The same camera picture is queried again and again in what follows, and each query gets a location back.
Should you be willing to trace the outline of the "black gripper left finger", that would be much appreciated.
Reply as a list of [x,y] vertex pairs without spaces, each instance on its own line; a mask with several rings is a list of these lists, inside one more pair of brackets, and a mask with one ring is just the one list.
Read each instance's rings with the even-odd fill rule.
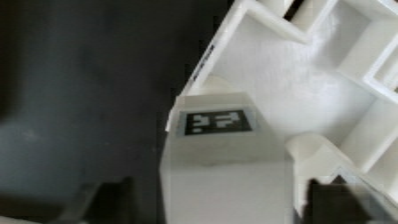
[[59,224],[135,224],[135,182],[89,183],[59,216]]

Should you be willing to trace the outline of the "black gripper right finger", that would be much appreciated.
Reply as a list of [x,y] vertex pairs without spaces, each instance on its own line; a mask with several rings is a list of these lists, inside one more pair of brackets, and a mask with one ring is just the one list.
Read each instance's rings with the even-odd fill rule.
[[302,224],[364,224],[371,216],[343,184],[309,180]]

